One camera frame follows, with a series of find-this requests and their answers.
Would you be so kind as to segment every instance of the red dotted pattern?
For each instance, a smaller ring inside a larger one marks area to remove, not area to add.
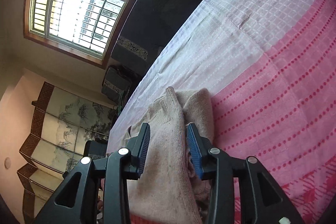
[[[314,44],[314,42],[316,41],[316,39],[314,38],[313,41],[306,47],[310,48],[311,45]],[[324,51],[323,55],[317,60],[317,63],[315,63],[315,65],[313,65],[308,71],[305,72],[305,74],[303,74],[301,77],[299,77],[295,82],[291,83],[288,87],[287,90],[290,90],[291,88],[293,88],[295,85],[297,85],[300,81],[302,81],[302,79],[304,79],[306,76],[309,75],[310,72],[312,72],[314,69],[316,69],[318,67],[318,65],[323,61],[323,59],[326,57],[326,55],[328,53],[330,53],[331,49],[333,48],[333,46],[336,43],[336,38],[334,38],[334,40],[332,41],[332,43],[329,45],[329,47]],[[301,58],[301,56],[303,55],[303,53],[306,52],[306,50],[304,50],[303,52],[301,52],[301,55],[298,55],[297,58],[294,58],[290,63],[288,63],[288,67],[291,66],[291,64],[293,64],[295,61],[297,61],[298,59]],[[288,68],[287,66],[285,66],[283,69],[281,69],[280,71],[278,71],[278,75],[280,75],[285,69]],[[275,75],[271,81],[269,81],[267,84],[264,85],[264,88],[266,88],[267,86],[269,86],[271,83],[273,83],[275,81],[276,78],[278,78],[278,75]],[[284,90],[283,93],[280,95],[280,97],[277,97],[275,100],[273,100],[272,102],[269,102],[268,105],[263,106],[263,108],[260,108],[259,111],[256,111],[255,114],[252,114],[251,117],[247,117],[247,120],[250,120],[251,118],[253,118],[255,115],[258,115],[259,112],[263,112],[264,109],[267,109],[268,107],[270,107],[273,104],[276,103],[276,101],[279,101],[281,98],[284,97],[284,94],[287,94],[287,90]],[[255,97],[258,93],[260,93],[260,91],[263,91],[263,87],[260,88],[260,90],[257,90],[256,92],[252,93],[252,95],[250,95],[248,98],[245,99],[245,102],[247,102],[249,99],[251,99],[252,97]],[[245,103],[244,101],[241,102],[241,104],[236,105],[234,108],[232,108],[231,110],[229,110],[228,112],[220,115],[219,117],[215,118],[214,121],[217,122],[221,119],[223,119],[224,117],[226,117],[228,114],[230,114],[231,112],[233,112],[235,109],[237,109],[238,107],[244,105]],[[239,122],[238,124],[236,124],[236,126],[232,126],[231,128],[228,128],[226,130],[224,130],[223,132],[226,133],[226,131],[230,131],[236,127],[238,127],[239,125],[242,125],[242,122]]]
[[[303,34],[303,32],[307,29],[307,27],[309,27],[309,26],[311,25],[311,23],[314,21],[314,19],[316,18],[316,16],[320,13],[320,11],[321,11],[321,9],[323,8],[323,6],[324,6],[324,4],[325,4],[326,1],[327,1],[327,0],[323,0],[323,1],[322,1],[320,7],[317,9],[317,11],[314,13],[314,15],[310,18],[310,20],[306,23],[306,25],[303,26],[303,28],[302,28],[299,32],[297,32],[297,33],[295,34],[294,38],[292,38],[292,39],[291,39],[291,40],[290,40],[290,41],[289,41],[283,48],[281,48],[280,51],[279,51],[277,54],[271,56],[271,57],[270,57],[271,60],[275,59],[275,58],[276,58],[278,55],[280,55],[284,50],[288,49],[288,47],[295,41],[295,39],[297,39],[300,35]],[[334,13],[335,13],[335,8],[334,8],[334,10],[333,10],[333,12],[332,12],[332,14],[331,14],[332,16],[330,16],[330,18],[329,18],[329,21],[326,23],[326,25],[323,26],[323,28],[321,29],[320,33],[318,34],[318,37],[322,34],[322,32],[325,30],[326,26],[330,23],[330,20],[332,19]],[[215,104],[213,105],[213,107],[217,107],[220,103],[222,103],[222,102],[225,101],[227,98],[229,98],[230,96],[232,96],[233,94],[235,94],[236,91],[238,91],[239,89],[241,89],[246,83],[249,82],[249,80],[252,80],[252,78],[256,77],[256,75],[258,75],[259,73],[263,72],[263,70],[265,70],[266,67],[269,65],[269,63],[270,63],[270,61],[271,61],[270,59],[269,59],[268,62],[264,65],[264,67],[263,67],[262,69],[259,69],[258,71],[256,71],[253,75],[251,75],[251,76],[249,77],[249,79],[246,79],[245,82],[243,82],[241,85],[239,85],[239,87],[237,87],[235,90],[233,90],[229,95],[227,95],[226,97],[224,97],[224,98],[223,98],[222,100],[220,100],[219,102],[215,103]]]
[[[326,141],[330,140],[330,137],[333,136],[336,133],[336,128],[334,129],[334,131],[330,132],[324,139],[322,139],[320,142],[318,142],[316,145],[314,145],[313,147],[309,148],[308,150],[304,151],[303,153],[299,154],[297,157],[295,157],[293,160],[289,160],[287,163],[284,163],[283,165],[279,165],[276,168],[272,168],[272,170],[269,170],[269,172],[276,172],[277,170],[280,170],[281,168],[286,167],[287,165],[291,165],[292,162],[296,162],[297,160],[302,159],[303,157],[305,157],[306,155],[312,153],[313,151],[315,151],[316,149],[318,149],[319,147],[321,147],[321,145],[325,144]]]
[[[325,169],[328,169],[327,173],[331,175],[327,180],[320,184],[316,185],[316,182],[314,180],[315,178],[315,173],[317,170],[321,170],[321,168],[317,168],[315,170],[312,170],[305,174],[303,177],[299,178],[298,180],[292,180],[291,182],[282,185],[281,188],[284,190],[284,192],[290,196],[290,199],[292,203],[298,208],[299,212],[301,213],[304,221],[306,223],[312,223],[312,221],[316,222],[320,216],[323,214],[324,210],[318,210],[317,212],[314,211],[314,202],[319,200],[324,200],[327,202],[325,203],[325,207],[329,204],[333,196],[335,195],[335,186],[336,184],[334,183],[332,185],[332,188],[326,187],[328,184],[328,181],[330,179],[335,179],[336,178],[336,173],[335,173],[335,156],[333,156],[331,159],[329,159],[325,165],[322,165],[321,167],[324,167]],[[292,189],[297,188],[297,187],[304,187],[306,190],[303,192],[302,195],[292,195]],[[240,205],[240,197],[235,197],[236,204]],[[241,213],[241,208],[240,206],[235,207],[235,214],[240,215]]]
[[[319,114],[318,117],[316,117],[314,120],[310,121],[310,123],[307,123],[305,127],[303,127],[301,130],[299,130],[296,134],[293,134],[292,137],[287,138],[287,140],[283,140],[282,143],[285,144],[286,141],[291,141],[292,138],[295,138],[297,135],[300,135],[302,132],[304,132],[307,128],[309,128],[310,126],[314,125],[314,123],[316,123],[318,120],[322,119],[322,117],[323,117],[325,114],[327,114],[327,112],[329,112],[330,109],[333,108],[335,104],[336,104],[336,100],[334,100],[334,102],[330,104],[330,107],[327,107],[327,108],[325,109],[325,111],[322,112],[322,114]],[[259,135],[261,135],[262,133],[265,133],[266,131],[268,131],[268,130],[270,130],[271,128],[273,128],[273,127],[275,126],[275,124],[279,124],[280,122],[283,122],[285,119],[288,119],[289,116],[293,114],[293,112],[290,111],[290,112],[288,113],[289,115],[286,114],[286,115],[284,116],[284,118],[283,118],[283,117],[280,118],[279,121],[276,121],[275,123],[272,123],[271,125],[267,126],[266,128],[263,128],[261,131],[258,131],[258,133],[253,134],[253,135],[251,135],[251,136],[249,136],[249,137],[246,137],[244,140],[241,140],[240,142],[237,142],[237,143],[235,143],[235,144],[229,145],[229,146],[224,147],[224,148],[222,148],[222,149],[223,149],[224,151],[226,151],[226,150],[229,150],[230,148],[234,148],[234,147],[238,146],[239,144],[243,144],[244,142],[246,143],[248,140],[252,140],[252,137],[255,138],[257,135],[259,136]],[[271,152],[272,150],[275,150],[275,149],[277,148],[277,146],[274,145],[272,148],[269,148],[269,149],[268,149],[268,152]],[[267,150],[263,150],[262,153],[258,153],[258,156],[261,156],[262,154],[266,154],[266,153],[267,153]]]

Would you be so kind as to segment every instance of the wall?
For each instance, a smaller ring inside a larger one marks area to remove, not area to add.
[[[100,93],[105,75],[103,69],[24,39],[24,2],[25,0],[0,0],[0,29],[3,29],[0,33],[5,34],[8,54],[23,64],[95,92],[101,101],[112,103]]]
[[[7,79],[8,83],[13,84],[13,79]],[[0,194],[20,223],[24,222],[24,188],[16,171],[25,165],[26,161],[19,154],[19,149],[29,135],[34,112],[31,101],[38,97],[42,84],[43,78],[25,70],[6,100],[3,97],[0,101]],[[4,167],[6,157],[11,159],[11,167],[8,170]]]

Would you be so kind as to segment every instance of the window frame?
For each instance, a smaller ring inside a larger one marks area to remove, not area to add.
[[[86,63],[89,63],[91,65],[95,65],[97,67],[105,69],[110,59],[112,50],[121,33],[121,30],[137,0],[125,0],[125,4],[121,8],[120,13],[118,14],[117,19],[115,20],[115,23],[111,31],[111,35],[107,41],[105,51],[101,58],[95,57],[93,54],[80,51],[79,49],[76,49],[76,47],[67,46],[65,43],[62,44],[57,41],[51,40],[47,38],[46,36],[42,37],[36,32],[31,32],[30,31],[30,14],[31,14],[31,2],[32,1],[33,0],[25,0],[25,3],[24,3],[24,17],[23,17],[24,38],[34,41],[48,48],[51,48],[53,50],[56,50],[58,52],[64,53],[73,58],[84,61]]]

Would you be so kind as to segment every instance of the bed sheet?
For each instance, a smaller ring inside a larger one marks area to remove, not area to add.
[[[335,12],[336,0],[203,0],[128,101],[108,152],[166,87],[205,87],[215,145],[257,156],[315,223],[336,192]]]

